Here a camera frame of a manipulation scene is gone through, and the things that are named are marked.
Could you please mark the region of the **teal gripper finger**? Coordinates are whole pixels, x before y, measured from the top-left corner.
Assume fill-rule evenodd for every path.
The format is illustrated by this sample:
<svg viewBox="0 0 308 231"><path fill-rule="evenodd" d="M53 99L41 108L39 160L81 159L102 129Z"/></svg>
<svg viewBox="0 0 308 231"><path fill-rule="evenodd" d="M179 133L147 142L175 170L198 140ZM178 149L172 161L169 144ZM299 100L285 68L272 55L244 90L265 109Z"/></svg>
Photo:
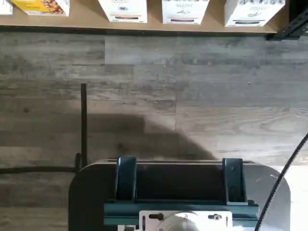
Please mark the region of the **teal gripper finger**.
<svg viewBox="0 0 308 231"><path fill-rule="evenodd" d="M133 201L136 196L137 160L135 157L120 157L116 168L116 199Z"/></svg>
<svg viewBox="0 0 308 231"><path fill-rule="evenodd" d="M240 158L223 158L222 168L226 205L248 205L243 160Z"/></svg>

